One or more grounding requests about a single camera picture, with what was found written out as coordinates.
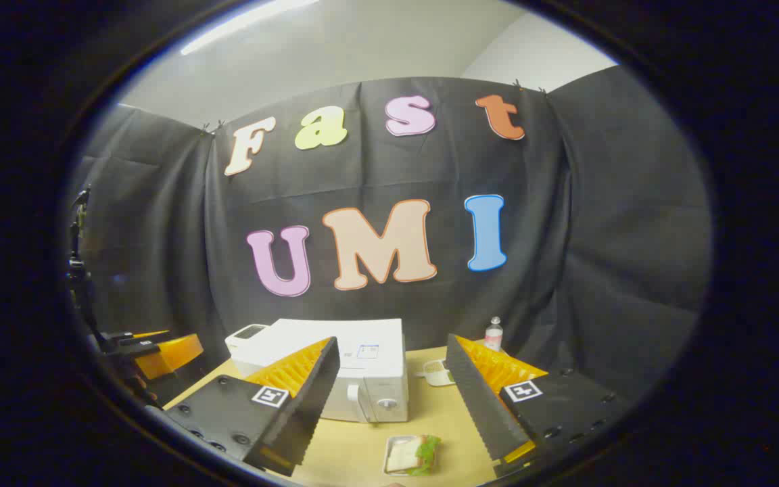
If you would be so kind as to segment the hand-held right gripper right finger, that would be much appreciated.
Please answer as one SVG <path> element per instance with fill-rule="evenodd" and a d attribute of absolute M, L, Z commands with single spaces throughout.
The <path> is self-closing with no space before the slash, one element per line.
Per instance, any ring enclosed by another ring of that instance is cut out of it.
<path fill-rule="evenodd" d="M 547 372 L 458 335 L 446 339 L 446 366 L 498 477 L 556 465 L 630 409 L 572 368 Z"/>

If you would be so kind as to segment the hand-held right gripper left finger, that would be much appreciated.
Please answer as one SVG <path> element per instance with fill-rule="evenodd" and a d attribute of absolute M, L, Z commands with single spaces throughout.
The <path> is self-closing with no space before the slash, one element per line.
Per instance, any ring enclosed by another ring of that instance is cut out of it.
<path fill-rule="evenodd" d="M 162 414 L 198 444 L 289 477 L 305 459 L 340 366 L 327 337 L 239 379 L 219 374 Z"/>

